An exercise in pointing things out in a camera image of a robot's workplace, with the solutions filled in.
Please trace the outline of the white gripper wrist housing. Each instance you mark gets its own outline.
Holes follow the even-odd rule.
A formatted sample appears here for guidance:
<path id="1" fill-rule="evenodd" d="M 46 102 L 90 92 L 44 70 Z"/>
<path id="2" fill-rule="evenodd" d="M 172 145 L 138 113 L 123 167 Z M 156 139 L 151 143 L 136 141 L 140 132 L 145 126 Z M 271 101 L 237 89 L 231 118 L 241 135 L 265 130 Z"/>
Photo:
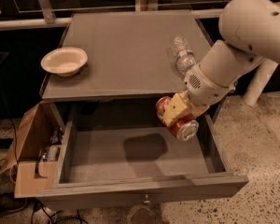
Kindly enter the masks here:
<path id="1" fill-rule="evenodd" d="M 167 127 L 171 127 L 178 119 L 192 114 L 197 118 L 209 109 L 209 105 L 218 103 L 229 91 L 234 89 L 237 80 L 234 68 L 219 66 L 205 68 L 194 65 L 185 75 L 184 83 L 189 98 L 194 103 L 190 105 L 184 92 L 176 93 L 166 102 L 162 119 Z"/>

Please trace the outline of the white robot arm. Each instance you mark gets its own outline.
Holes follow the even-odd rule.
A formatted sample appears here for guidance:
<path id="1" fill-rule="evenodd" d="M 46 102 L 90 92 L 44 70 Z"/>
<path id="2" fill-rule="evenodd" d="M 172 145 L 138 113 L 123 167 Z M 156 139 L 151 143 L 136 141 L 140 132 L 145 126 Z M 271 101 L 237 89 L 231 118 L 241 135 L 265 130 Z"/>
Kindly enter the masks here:
<path id="1" fill-rule="evenodd" d="M 270 0 L 231 0 L 220 14 L 218 28 L 222 38 L 200 62 L 179 37 L 173 40 L 175 66 L 186 89 L 162 111 L 166 126 L 188 114 L 200 116 L 231 91 L 239 77 L 264 61 L 280 65 L 280 7 Z"/>

